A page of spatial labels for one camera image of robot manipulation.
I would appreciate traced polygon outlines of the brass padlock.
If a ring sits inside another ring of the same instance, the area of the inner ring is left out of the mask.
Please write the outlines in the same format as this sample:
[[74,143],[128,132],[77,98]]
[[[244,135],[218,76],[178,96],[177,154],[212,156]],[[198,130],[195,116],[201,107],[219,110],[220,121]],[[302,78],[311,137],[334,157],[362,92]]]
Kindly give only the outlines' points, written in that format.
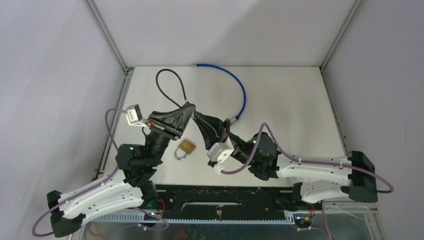
[[188,139],[182,140],[174,152],[175,159],[178,161],[184,160],[193,153],[196,147],[197,146],[192,141]]

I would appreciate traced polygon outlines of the black cable lock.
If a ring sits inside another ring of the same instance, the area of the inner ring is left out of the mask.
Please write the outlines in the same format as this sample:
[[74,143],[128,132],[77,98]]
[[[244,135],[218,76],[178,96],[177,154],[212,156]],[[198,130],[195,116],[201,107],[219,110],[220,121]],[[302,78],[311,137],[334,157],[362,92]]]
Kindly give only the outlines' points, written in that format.
[[158,70],[154,77],[154,83],[159,93],[178,108],[188,101],[183,78],[176,70],[171,68]]

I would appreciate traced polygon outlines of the padlock key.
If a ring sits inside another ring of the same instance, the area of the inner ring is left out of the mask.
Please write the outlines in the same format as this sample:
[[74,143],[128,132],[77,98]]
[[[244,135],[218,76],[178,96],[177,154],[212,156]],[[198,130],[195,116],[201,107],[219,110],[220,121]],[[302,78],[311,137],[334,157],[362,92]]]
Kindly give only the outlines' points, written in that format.
[[218,215],[219,221],[222,221],[222,207],[220,205],[217,205],[215,207],[215,211],[216,211],[216,214]]

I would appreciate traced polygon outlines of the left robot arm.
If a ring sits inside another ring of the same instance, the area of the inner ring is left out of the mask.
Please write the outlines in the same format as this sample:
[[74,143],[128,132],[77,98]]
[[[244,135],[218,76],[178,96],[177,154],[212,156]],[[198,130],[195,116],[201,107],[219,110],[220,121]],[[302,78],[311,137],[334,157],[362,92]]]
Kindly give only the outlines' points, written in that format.
[[117,145],[117,166],[111,173],[68,193],[49,192],[46,197],[53,235],[66,237],[96,218],[123,209],[156,206],[158,194],[150,178],[162,164],[170,141],[183,135],[195,109],[186,102],[173,111],[153,111],[148,118],[137,104],[119,110],[130,126],[150,130],[144,144]]

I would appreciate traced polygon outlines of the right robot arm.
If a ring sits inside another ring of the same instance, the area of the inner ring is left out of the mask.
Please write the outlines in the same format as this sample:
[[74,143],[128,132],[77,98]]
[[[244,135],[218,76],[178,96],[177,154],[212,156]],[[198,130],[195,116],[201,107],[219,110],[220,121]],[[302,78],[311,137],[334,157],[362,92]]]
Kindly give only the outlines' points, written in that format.
[[229,120],[194,112],[209,158],[217,174],[235,175],[247,169],[262,181],[297,178],[291,204],[304,209],[322,200],[347,197],[361,203],[376,203],[375,166],[361,151],[341,157],[308,157],[289,154],[278,144],[264,122],[248,141],[231,132]]

